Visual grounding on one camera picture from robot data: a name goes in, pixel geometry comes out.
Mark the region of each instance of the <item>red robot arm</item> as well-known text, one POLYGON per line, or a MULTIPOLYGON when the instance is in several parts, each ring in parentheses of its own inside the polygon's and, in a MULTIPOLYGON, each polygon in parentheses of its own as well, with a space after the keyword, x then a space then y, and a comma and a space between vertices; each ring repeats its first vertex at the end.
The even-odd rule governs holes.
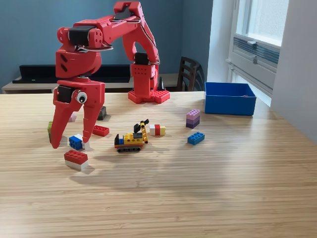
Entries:
POLYGON ((83 20, 72 28, 59 28, 58 40, 63 44, 56 52, 56 76, 59 86, 54 89, 53 104, 55 114, 51 129, 51 143, 57 148, 69 117, 84 105, 83 141, 88 142, 95 126, 99 111, 105 101, 105 84, 91 81, 88 74, 101 66, 99 51, 111 50, 111 43, 118 37, 131 64, 134 77, 134 90, 128 98, 135 103, 155 101, 162 103, 170 94, 162 85, 158 91, 159 54, 154 37, 147 26, 141 4, 117 2, 115 16, 97 20, 83 20), (137 53, 135 42, 146 51, 137 53))

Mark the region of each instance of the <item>blue bin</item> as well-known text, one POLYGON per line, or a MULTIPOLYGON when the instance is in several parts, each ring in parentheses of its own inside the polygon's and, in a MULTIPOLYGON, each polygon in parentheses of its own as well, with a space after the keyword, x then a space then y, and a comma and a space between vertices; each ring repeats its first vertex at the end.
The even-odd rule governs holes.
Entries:
POLYGON ((246 83, 205 83, 205 113, 252 116, 256 99, 246 83))

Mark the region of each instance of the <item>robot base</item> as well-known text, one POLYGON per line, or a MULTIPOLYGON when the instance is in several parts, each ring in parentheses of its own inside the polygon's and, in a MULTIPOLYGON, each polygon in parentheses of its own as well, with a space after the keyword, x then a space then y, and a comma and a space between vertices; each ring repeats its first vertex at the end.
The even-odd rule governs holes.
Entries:
POLYGON ((128 98, 134 103, 141 103, 141 102, 156 102, 156 103, 163 103, 167 99, 170 98, 170 93, 166 90, 163 91, 152 91, 150 98, 139 98, 135 96, 134 91, 130 91, 128 93, 128 98))

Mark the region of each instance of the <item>chair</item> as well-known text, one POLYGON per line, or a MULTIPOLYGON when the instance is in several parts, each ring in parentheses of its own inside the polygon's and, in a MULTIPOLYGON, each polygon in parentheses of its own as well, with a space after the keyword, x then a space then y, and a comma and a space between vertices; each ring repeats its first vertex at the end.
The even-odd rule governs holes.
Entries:
POLYGON ((181 58, 176 90, 183 91, 183 84, 185 91, 189 92, 194 89, 203 91, 205 85, 203 68, 197 61, 187 57, 181 58))

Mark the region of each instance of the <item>window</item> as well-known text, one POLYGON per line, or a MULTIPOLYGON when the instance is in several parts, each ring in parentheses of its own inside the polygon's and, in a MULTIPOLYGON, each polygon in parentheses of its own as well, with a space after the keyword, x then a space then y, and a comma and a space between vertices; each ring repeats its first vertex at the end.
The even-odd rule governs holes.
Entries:
POLYGON ((281 46, 288 0, 240 0, 236 33, 281 46))
POLYGON ((289 0, 235 0, 228 81, 244 75, 272 94, 289 0))

